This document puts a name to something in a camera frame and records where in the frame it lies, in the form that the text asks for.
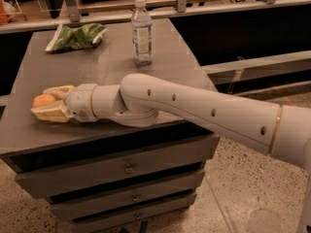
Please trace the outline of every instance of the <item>tabletop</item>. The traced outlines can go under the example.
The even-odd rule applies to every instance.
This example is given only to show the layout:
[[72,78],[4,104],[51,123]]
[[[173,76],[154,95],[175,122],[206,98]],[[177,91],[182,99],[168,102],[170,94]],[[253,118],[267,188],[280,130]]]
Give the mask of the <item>tabletop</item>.
[[[0,121],[0,156],[48,150],[146,128],[111,121],[51,123],[30,112],[32,100],[47,87],[81,83],[120,84],[130,73],[144,73],[170,82],[215,89],[169,19],[154,20],[153,63],[137,67],[133,61],[131,24],[109,24],[96,49],[59,54],[45,52],[54,31],[35,32],[22,60],[9,102]],[[182,121],[161,112],[155,125]]]

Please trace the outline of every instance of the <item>green chip bag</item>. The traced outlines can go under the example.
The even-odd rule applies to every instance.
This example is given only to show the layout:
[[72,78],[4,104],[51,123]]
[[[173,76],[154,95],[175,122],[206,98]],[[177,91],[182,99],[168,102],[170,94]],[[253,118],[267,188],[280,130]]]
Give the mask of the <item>green chip bag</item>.
[[86,24],[78,28],[70,28],[59,24],[46,51],[62,52],[95,48],[101,43],[107,28],[106,25],[99,23]]

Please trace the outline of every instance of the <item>orange ball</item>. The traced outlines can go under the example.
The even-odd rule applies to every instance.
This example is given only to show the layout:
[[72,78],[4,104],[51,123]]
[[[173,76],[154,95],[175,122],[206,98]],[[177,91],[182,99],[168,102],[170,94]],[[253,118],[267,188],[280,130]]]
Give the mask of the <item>orange ball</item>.
[[47,105],[55,102],[56,100],[57,99],[50,94],[42,94],[42,95],[39,95],[33,99],[32,108],[47,106]]

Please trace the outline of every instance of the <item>drawer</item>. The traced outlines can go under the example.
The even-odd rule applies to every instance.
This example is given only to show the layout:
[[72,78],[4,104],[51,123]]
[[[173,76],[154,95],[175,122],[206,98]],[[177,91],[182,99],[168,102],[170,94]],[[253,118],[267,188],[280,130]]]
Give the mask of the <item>drawer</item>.
[[186,208],[194,203],[195,196],[195,193],[180,195],[169,198],[167,200],[146,204],[139,208],[128,209],[107,216],[98,216],[96,218],[90,218],[85,221],[79,221],[73,224],[73,232],[95,232],[117,225],[126,224],[132,221],[146,219],[151,216],[157,216],[167,212]]
[[16,175],[16,182],[34,198],[111,183],[211,158],[219,138],[195,137],[148,149],[109,154]]
[[51,205],[50,210],[60,219],[72,220],[118,207],[135,205],[168,194],[194,189],[200,186],[203,176],[204,171],[197,170],[54,204]]

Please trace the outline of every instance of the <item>speckled floor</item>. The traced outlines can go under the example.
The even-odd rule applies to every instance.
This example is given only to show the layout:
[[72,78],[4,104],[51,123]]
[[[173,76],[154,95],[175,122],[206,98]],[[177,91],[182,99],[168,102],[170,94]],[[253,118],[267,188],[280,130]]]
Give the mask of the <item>speckled floor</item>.
[[[270,101],[311,108],[311,84],[265,92]],[[253,94],[262,99],[262,95]],[[262,156],[221,138],[193,206],[149,219],[149,233],[222,232],[293,233],[302,209],[307,174],[300,168]],[[0,233],[69,233],[44,200],[34,200],[15,182],[14,172],[0,162]],[[138,233],[140,224],[124,228]],[[121,227],[103,233],[120,232]]]

